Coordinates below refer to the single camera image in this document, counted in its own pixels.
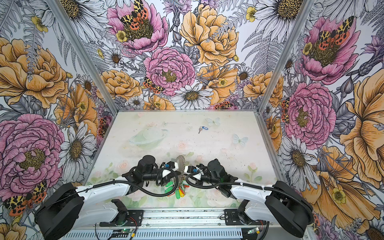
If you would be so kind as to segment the yellow key tag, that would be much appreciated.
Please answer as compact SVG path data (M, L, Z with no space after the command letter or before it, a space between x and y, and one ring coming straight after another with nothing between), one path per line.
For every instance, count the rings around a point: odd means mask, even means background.
M183 191L182 188L179 188L179 193L180 193L181 198L183 198L185 196L185 192Z

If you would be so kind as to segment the key with blue tag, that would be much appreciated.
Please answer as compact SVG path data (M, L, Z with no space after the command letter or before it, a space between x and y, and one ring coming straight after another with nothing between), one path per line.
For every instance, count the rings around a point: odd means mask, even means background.
M207 131L208 129L209 129L209 128L204 127L204 126L199 127L199 134L200 134L202 131Z

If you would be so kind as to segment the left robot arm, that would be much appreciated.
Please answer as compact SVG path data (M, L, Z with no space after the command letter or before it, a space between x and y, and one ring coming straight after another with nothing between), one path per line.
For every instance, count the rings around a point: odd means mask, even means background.
M130 219L120 198L136 191L159 197L144 189L144 184L154 181L164 186L177 177L178 167L175 162L158 166L153 156L146 155L116 179L80 187L64 184L36 211L35 223L45 240L59 240L73 229L92 224L123 226Z

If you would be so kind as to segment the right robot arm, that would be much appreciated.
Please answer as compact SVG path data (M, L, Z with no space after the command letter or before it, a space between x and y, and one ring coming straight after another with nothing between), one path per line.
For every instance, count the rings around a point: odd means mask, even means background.
M215 159L207 166L199 164L184 169L186 182L198 189L215 189L224 197L240 200L236 210L226 210L227 225L278 223L286 232L302 238L314 223L313 207L285 182L257 185L228 174Z

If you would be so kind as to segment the green circuit board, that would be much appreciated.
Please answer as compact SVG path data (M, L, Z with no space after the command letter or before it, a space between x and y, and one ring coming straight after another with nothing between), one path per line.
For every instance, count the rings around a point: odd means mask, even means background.
M132 240L136 235L137 229L128 230L123 229L120 232L113 233L109 240Z

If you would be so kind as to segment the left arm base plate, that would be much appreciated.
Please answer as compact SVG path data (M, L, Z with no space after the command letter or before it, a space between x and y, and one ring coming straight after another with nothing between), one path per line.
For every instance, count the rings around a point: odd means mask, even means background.
M119 212L111 222L101 222L100 227L140 227L144 217L143 210Z

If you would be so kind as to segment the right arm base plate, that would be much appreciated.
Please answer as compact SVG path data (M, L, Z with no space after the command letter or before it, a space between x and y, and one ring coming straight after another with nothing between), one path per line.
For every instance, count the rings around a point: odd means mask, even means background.
M226 226L261 226L266 221L252 220L244 211L238 209L224 209L224 221Z

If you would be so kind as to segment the aluminium front rail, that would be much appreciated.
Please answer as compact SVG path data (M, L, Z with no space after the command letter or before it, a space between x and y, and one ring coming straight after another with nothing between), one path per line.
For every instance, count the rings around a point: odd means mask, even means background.
M307 225L314 221L311 211L306 211L299 205L285 206L281 202L270 206L257 206L245 201L237 209L244 211L252 220L279 223L287 232L298 236L303 235ZM101 206L79 213L72 211L52 222L53 231L65 235L80 227L111 222L119 212L126 211L127 209L117 210L116 207L102 208ZM219 221L224 221L224 210L147 210L144 211L142 225L149 223L150 225L186 225L189 227L192 224L207 225Z

